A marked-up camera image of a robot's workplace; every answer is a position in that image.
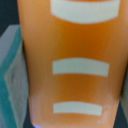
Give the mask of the gripper teal padded right finger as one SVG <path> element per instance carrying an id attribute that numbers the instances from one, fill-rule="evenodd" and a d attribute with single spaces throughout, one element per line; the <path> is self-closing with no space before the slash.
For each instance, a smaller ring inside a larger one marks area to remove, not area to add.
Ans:
<path id="1" fill-rule="evenodd" d="M 120 128 L 128 128 L 128 81 L 123 85 L 117 119 Z"/>

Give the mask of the gripper teal padded left finger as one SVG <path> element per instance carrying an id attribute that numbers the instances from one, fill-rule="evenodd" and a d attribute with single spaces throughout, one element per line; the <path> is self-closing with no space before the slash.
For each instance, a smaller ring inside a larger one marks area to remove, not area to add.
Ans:
<path id="1" fill-rule="evenodd" d="M 21 29 L 10 25 L 0 37 L 0 128 L 23 128 L 28 92 Z"/>

